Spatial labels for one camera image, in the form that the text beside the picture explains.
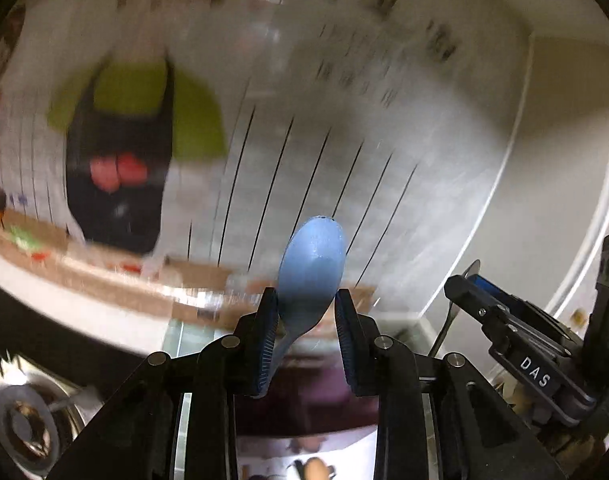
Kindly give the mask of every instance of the black stove burner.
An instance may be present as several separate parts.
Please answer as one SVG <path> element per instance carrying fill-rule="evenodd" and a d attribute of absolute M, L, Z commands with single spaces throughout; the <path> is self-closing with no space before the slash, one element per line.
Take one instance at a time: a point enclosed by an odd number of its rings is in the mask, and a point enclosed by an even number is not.
<path fill-rule="evenodd" d="M 18 465 L 38 476 L 46 476 L 73 441 L 67 414 L 49 411 L 54 400 L 34 384 L 0 390 L 0 443 Z"/>

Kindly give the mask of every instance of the person's neck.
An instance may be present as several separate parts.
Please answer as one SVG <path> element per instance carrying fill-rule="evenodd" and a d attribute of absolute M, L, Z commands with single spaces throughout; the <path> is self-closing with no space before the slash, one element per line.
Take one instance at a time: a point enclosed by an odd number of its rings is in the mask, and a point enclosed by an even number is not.
<path fill-rule="evenodd" d="M 163 34 L 146 22 L 123 29 L 112 52 L 113 60 L 123 63 L 153 63 L 165 56 Z"/>

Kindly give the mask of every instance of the blue spoon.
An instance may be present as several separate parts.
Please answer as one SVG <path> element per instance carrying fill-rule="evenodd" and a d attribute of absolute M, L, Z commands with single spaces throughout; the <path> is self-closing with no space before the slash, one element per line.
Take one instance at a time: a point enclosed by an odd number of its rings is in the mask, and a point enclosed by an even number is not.
<path fill-rule="evenodd" d="M 286 332 L 276 345 L 269 377 L 290 346 L 322 319 L 341 284 L 347 245 L 342 227 L 325 216 L 310 218 L 294 234 L 278 272 L 278 314 Z"/>

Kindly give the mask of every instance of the metal spoon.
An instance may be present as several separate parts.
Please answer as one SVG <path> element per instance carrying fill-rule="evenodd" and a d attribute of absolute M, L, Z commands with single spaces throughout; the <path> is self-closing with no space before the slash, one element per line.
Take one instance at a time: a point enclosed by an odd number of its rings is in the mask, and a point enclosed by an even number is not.
<path fill-rule="evenodd" d="M 479 274 L 479 273 L 480 273 L 480 260 L 474 260 L 473 263 L 467 267 L 467 270 L 465 272 L 463 272 L 462 276 L 464 278 L 467 278 L 469 276 L 472 276 L 473 274 Z M 447 337 L 447 332 L 449 331 L 449 329 L 451 327 L 451 323 L 454 322 L 454 319 L 456 319 L 456 316 L 459 313 L 460 313 L 460 307 L 457 306 L 457 304 L 455 304 L 453 301 L 449 301 L 449 310 L 447 312 L 447 319 L 445 320 L 445 323 L 442 326 L 442 329 L 440 329 L 440 333 L 438 334 L 438 337 L 434 341 L 433 346 L 431 347 L 431 350 L 429 350 L 429 353 L 427 354 L 429 357 L 435 357 L 438 354 L 438 350 L 440 350 L 440 347 L 442 346 L 442 343 L 445 340 L 445 337 Z"/>
<path fill-rule="evenodd" d="M 346 243 L 338 222 L 324 216 L 309 219 L 291 238 L 278 271 L 278 314 L 285 336 L 276 345 L 269 376 L 287 350 L 322 319 L 341 284 Z"/>

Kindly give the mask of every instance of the black apron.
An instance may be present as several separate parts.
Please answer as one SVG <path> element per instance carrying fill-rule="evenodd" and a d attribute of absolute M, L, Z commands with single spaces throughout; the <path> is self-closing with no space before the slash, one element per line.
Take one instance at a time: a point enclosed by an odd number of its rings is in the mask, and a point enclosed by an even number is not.
<path fill-rule="evenodd" d="M 91 78 L 67 132 L 66 194 L 69 210 L 85 239 L 146 254 L 160 235 L 162 194 L 173 149 L 174 73 L 169 61 L 159 110 L 152 116 L 122 116 L 96 110 L 96 82 L 107 62 Z M 91 179 L 97 156 L 130 153 L 147 166 L 147 180 L 106 192 Z"/>

